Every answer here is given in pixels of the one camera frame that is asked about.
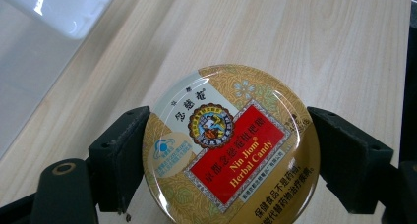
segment wooden table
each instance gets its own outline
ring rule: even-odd
[[[152,107],[204,66],[273,74],[306,105],[335,112],[395,149],[398,161],[410,0],[114,0],[0,161],[0,205],[89,145],[123,112]],[[380,223],[346,213],[319,180],[297,223]],[[131,223],[167,223],[142,183]],[[99,213],[100,223],[125,215]]]

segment candy tin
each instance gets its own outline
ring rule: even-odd
[[[319,142],[300,99],[281,81],[237,65],[174,85],[149,116],[149,189],[177,223],[291,223],[315,189]]]

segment white object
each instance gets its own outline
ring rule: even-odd
[[[67,37],[84,38],[111,0],[7,0]]]

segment gold ornate pattern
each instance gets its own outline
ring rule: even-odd
[[[238,110],[242,109],[251,99],[255,99],[274,118],[279,120],[285,128],[293,132],[281,148],[289,155],[284,157],[282,163],[286,164],[291,159],[295,159],[300,169],[304,167],[309,168],[310,166],[314,168],[311,170],[314,176],[309,180],[309,184],[312,184],[314,189],[320,164],[320,160],[318,160],[317,138],[312,133],[315,130],[310,115],[298,97],[273,76],[246,66],[222,65],[207,67],[200,69],[199,74],[203,78],[208,78],[209,83]],[[168,212],[172,219],[178,223],[212,223],[213,221],[215,223],[227,223],[229,221],[242,223],[254,220],[247,219],[248,215],[253,216],[257,204],[265,201],[262,198],[269,194],[269,189],[274,187],[276,179],[285,174],[287,169],[285,166],[278,166],[265,181],[265,186],[267,186],[265,189],[258,189],[253,198],[246,203],[237,198],[224,213],[221,213],[190,182],[183,172],[167,178],[156,178],[152,174],[153,167],[147,163],[148,154],[153,150],[152,145],[163,135],[169,133],[171,133],[171,130],[164,125],[163,121],[155,114],[151,114],[144,136],[143,160],[145,176],[153,197],[162,209]],[[304,143],[300,144],[300,147],[304,147],[303,151],[294,150],[296,147],[294,144],[299,141]],[[196,154],[193,153],[189,163],[195,157]],[[306,189],[300,192],[300,196],[307,196],[307,193],[310,191]],[[164,202],[169,203],[169,205],[163,206],[162,202],[158,200],[161,196],[165,198]],[[297,199],[291,202],[287,207],[288,211],[285,214],[281,214],[277,220],[293,221],[296,215],[300,213],[300,202],[303,201]]]

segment logo emblem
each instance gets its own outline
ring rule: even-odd
[[[194,110],[188,128],[191,138],[201,147],[222,147],[233,135],[233,117],[219,104],[204,104]]]

